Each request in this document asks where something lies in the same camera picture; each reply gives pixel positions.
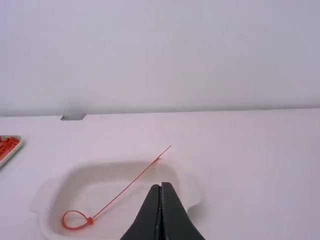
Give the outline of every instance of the white dish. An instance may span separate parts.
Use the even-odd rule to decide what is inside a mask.
[[[62,177],[48,180],[30,205],[31,211],[39,214],[42,233],[49,240],[118,240],[133,223],[151,186],[161,182],[172,183],[186,211],[200,203],[202,194],[197,179],[178,163],[161,158],[97,216],[92,225],[80,230],[62,227],[61,217],[67,210],[79,210],[87,217],[93,217],[151,160],[100,160],[80,165]],[[73,217],[66,219],[70,226],[86,221],[80,215]]]

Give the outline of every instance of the white table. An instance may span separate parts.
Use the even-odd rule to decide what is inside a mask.
[[[210,240],[320,239],[320,109],[2,117],[24,147],[0,169],[0,238],[43,240],[29,203],[74,164],[153,154],[198,176],[190,211]]]

